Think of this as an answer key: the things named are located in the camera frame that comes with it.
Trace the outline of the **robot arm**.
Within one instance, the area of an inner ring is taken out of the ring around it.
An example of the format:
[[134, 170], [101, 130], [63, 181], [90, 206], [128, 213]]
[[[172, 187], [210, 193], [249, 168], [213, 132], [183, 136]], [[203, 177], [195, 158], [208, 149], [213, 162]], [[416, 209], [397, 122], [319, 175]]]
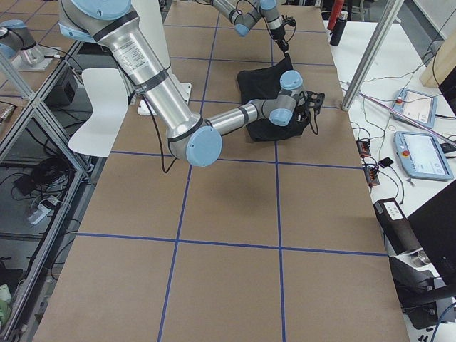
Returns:
[[60, 1], [61, 33], [74, 40], [106, 47], [153, 115], [167, 126], [174, 157], [198, 167], [215, 162], [222, 136], [256, 120], [288, 125], [308, 99], [297, 71], [285, 71], [275, 98], [247, 104], [205, 120], [184, 99], [171, 73], [160, 7], [140, 1]]
[[262, 19], [271, 39], [283, 53], [289, 51], [289, 43], [285, 39], [286, 17], [281, 15], [276, 1], [248, 1], [250, 11], [244, 13], [236, 4], [225, 0], [205, 1], [219, 11], [231, 24], [240, 36], [246, 36], [251, 29]]

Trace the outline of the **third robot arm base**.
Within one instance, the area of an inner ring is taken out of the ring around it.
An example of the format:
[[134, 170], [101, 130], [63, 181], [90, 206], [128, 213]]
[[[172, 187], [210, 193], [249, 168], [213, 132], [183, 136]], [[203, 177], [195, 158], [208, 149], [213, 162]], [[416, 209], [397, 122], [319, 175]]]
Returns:
[[53, 58], [46, 58], [47, 48], [36, 42], [26, 24], [19, 19], [1, 22], [1, 53], [12, 60], [18, 71], [44, 72]]

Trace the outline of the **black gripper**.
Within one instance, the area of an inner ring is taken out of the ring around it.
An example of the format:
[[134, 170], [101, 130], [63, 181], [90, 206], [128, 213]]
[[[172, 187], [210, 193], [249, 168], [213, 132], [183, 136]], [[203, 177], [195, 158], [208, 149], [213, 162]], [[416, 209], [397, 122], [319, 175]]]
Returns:
[[311, 122], [311, 114], [308, 105], [304, 103], [296, 106], [291, 121], [294, 125], [308, 125]]
[[289, 44], [285, 39], [286, 30], [283, 26], [271, 30], [271, 37], [283, 53], [289, 51]]

